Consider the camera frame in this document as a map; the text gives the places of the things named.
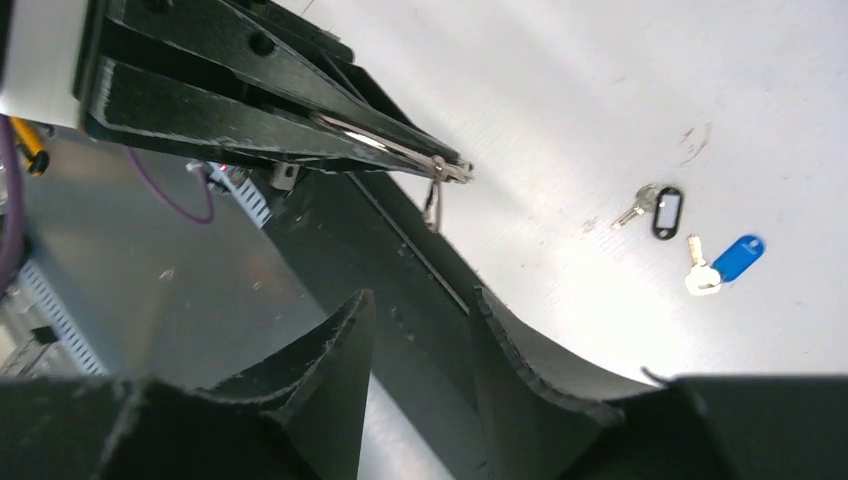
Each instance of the purple cable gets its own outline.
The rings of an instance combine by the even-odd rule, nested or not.
[[[145,170],[141,165],[141,161],[138,159],[138,155],[136,155],[135,150],[133,150],[132,147],[124,147],[124,150],[126,150],[127,157],[129,157],[130,162],[132,162],[135,167],[135,171],[138,172],[138,176],[141,177],[142,182],[144,182],[156,198],[162,201],[162,203],[167,205],[171,210],[177,212],[181,217],[200,225],[209,225],[213,220],[215,220],[215,205],[212,203],[212,192],[210,192],[209,188],[206,186],[206,174],[203,172],[202,168],[195,168],[194,173],[197,175],[197,179],[200,181],[200,187],[206,195],[206,209],[209,213],[205,217],[198,217],[183,210],[182,207],[177,205],[173,200],[165,195],[165,192],[156,185],[156,182],[150,178],[147,170]]]
[[[15,134],[9,117],[0,115],[0,162],[6,170],[6,220],[3,227],[3,245],[0,251],[0,298],[14,279],[24,250],[24,185]]]

